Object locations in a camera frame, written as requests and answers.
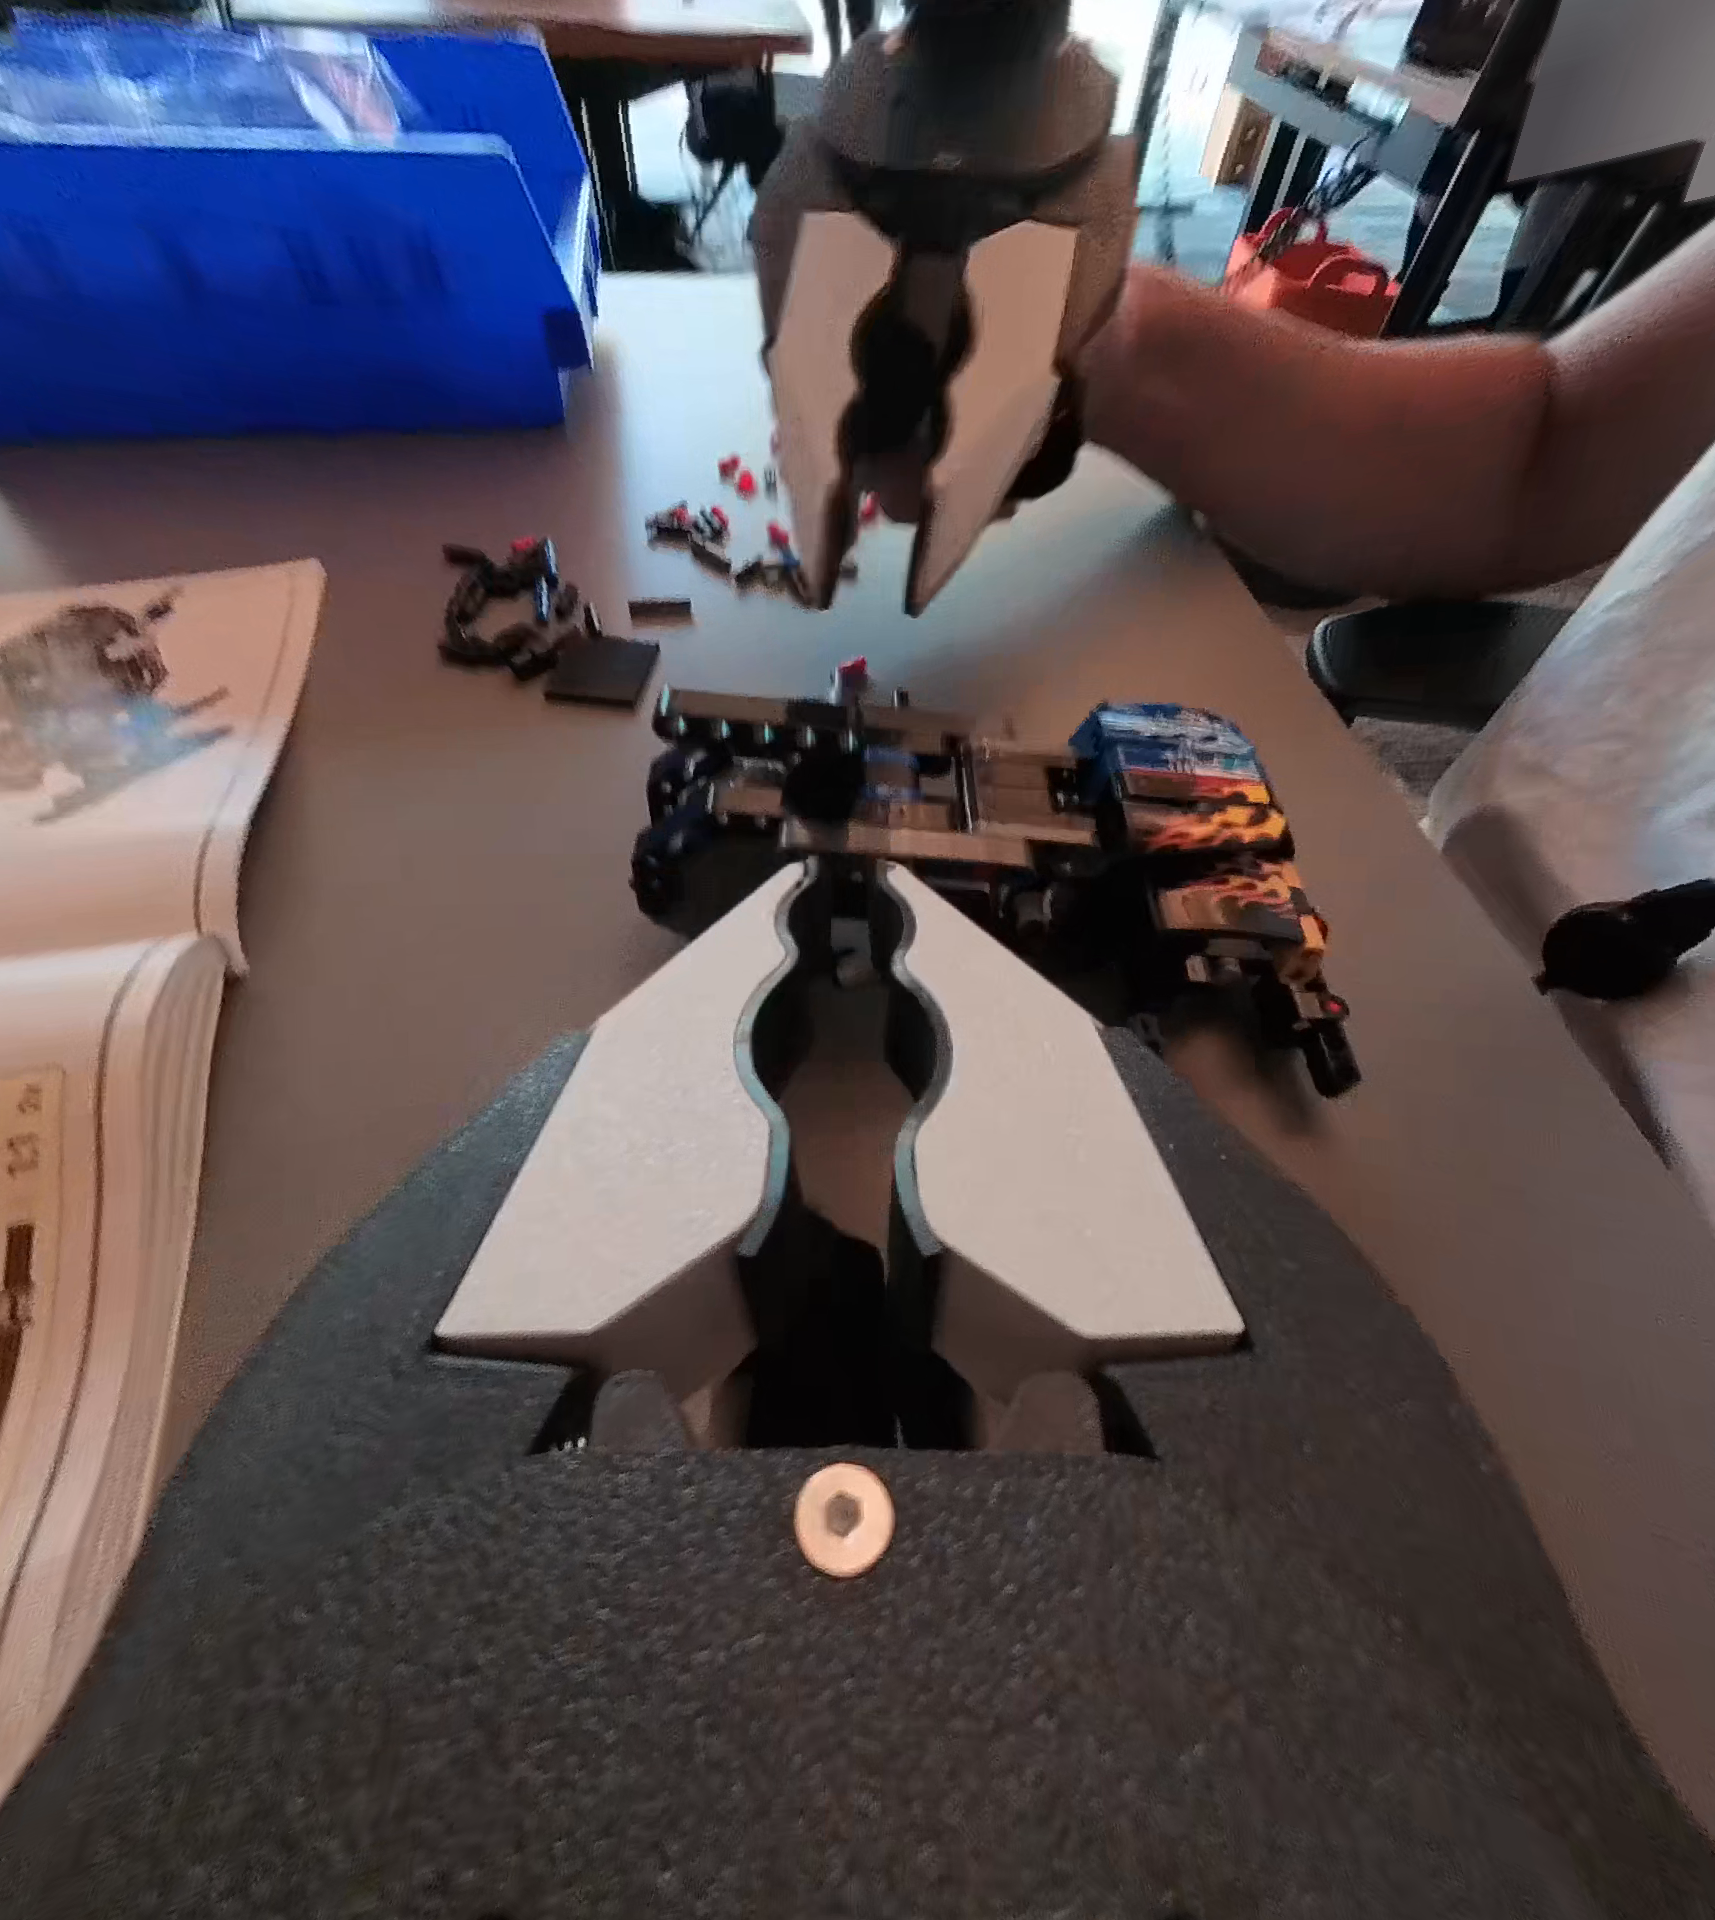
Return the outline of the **person's right forearm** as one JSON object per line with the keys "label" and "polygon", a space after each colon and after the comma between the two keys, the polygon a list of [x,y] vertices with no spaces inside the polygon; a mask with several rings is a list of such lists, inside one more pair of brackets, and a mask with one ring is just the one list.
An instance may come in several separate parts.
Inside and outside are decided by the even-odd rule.
{"label": "person's right forearm", "polygon": [[1715,443],[1715,237],[1565,333],[1356,340],[1139,267],[1082,434],[1235,553],[1360,597],[1596,571]]}

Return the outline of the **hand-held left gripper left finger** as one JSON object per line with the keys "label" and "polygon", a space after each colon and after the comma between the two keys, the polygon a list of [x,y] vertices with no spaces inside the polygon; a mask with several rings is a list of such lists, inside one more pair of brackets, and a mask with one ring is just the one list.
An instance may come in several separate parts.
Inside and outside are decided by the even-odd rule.
{"label": "hand-held left gripper left finger", "polygon": [[696,1446],[742,1435],[778,1319],[801,1059],[801,866],[602,1016],[435,1326],[439,1355],[649,1375]]}

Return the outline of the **blue plastic bin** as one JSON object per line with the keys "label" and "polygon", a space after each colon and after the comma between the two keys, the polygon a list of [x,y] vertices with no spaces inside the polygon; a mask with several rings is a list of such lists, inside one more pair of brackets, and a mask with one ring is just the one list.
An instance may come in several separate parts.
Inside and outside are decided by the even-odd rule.
{"label": "blue plastic bin", "polygon": [[547,427],[602,227],[547,47],[373,36],[418,111],[0,132],[0,445]]}

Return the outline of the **lego truck model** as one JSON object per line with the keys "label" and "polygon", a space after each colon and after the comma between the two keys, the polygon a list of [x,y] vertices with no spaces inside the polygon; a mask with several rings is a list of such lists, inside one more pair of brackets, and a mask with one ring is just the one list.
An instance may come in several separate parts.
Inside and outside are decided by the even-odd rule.
{"label": "lego truck model", "polygon": [[851,753],[730,756],[660,739],[628,852],[639,913],[687,937],[777,867],[813,860],[829,917],[867,914],[881,866],[918,878],[1054,978],[1110,978],[1150,1035],[1181,992],[1225,996],[1256,1049],[1299,1055],[1324,1099],[1360,1083],[1327,984],[1327,924],[1250,738],[1182,703],[1096,703],[1065,746],[872,697]]}

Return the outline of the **clear plastic bags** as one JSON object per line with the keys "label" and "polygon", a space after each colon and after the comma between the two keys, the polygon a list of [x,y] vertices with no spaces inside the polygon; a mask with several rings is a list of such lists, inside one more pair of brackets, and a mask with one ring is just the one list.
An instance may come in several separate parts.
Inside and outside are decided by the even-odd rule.
{"label": "clear plastic bags", "polygon": [[0,142],[258,130],[391,145],[429,117],[359,34],[73,13],[0,27]]}

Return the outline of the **black lego liftarm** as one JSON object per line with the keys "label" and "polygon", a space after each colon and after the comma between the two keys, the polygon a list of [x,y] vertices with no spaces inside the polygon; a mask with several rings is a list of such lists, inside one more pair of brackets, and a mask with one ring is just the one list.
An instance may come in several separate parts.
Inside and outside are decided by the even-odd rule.
{"label": "black lego liftarm", "polygon": [[863,703],[771,697],[666,687],[652,729],[667,746],[721,749],[730,756],[851,753],[866,738]]}

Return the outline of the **black flat lego panel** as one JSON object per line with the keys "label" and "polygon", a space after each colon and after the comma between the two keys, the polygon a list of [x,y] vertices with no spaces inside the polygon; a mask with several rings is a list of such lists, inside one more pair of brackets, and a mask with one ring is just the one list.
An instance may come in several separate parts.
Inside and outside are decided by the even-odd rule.
{"label": "black flat lego panel", "polygon": [[655,685],[660,643],[636,637],[567,637],[542,679],[547,703],[636,708]]}

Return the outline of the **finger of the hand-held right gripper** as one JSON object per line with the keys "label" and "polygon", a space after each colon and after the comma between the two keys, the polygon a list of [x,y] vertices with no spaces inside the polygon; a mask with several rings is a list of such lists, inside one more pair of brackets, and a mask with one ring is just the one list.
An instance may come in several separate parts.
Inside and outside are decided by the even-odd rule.
{"label": "finger of the hand-held right gripper", "polygon": [[1060,327],[1080,231],[1012,221],[962,259],[965,347],[941,384],[933,452],[918,477],[918,519],[905,612],[920,615],[1000,515],[1053,423]]}
{"label": "finger of the hand-held right gripper", "polygon": [[766,373],[801,583],[823,612],[863,495],[918,515],[918,326],[900,248],[861,213],[801,216]]}

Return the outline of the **red lego pins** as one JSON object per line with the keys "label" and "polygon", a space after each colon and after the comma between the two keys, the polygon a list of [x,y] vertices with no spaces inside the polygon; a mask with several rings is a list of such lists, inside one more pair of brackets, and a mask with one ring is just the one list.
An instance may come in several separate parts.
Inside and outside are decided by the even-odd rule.
{"label": "red lego pins", "polygon": [[773,455],[727,450],[714,459],[714,487],[643,515],[652,553],[682,553],[735,593],[771,593],[816,605],[816,579],[801,547],[801,519],[790,509]]}

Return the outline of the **open instruction booklet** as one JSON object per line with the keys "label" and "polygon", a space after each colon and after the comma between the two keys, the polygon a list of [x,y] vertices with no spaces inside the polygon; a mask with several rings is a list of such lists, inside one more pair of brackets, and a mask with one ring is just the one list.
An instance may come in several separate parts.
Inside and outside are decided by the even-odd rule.
{"label": "open instruction booklet", "polygon": [[312,559],[0,594],[0,1805],[158,1496],[242,854],[322,597]]}

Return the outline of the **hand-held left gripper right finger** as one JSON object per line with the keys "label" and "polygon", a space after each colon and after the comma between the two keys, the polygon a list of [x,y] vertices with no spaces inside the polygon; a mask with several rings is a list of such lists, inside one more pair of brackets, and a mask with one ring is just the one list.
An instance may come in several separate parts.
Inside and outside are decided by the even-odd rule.
{"label": "hand-held left gripper right finger", "polygon": [[1114,1364],[1222,1357],[1248,1322],[1104,1028],[906,866],[877,873],[890,1302],[913,1446],[991,1446]]}

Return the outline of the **small red container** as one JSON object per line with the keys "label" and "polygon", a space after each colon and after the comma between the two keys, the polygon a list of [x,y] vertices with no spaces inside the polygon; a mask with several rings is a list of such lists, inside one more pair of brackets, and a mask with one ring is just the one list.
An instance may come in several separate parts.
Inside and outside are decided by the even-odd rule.
{"label": "small red container", "polygon": [[1399,281],[1370,253],[1327,237],[1327,216],[1280,207],[1228,253],[1225,297],[1345,337],[1374,340],[1396,305]]}

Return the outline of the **black mesh office chair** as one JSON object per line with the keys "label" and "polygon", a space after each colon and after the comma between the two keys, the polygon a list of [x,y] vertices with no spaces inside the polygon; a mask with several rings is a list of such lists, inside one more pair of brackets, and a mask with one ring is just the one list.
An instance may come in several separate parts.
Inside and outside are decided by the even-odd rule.
{"label": "black mesh office chair", "polygon": [[1572,608],[1515,597],[1384,604],[1313,625],[1302,667],[1345,722],[1474,731],[1569,618]]}

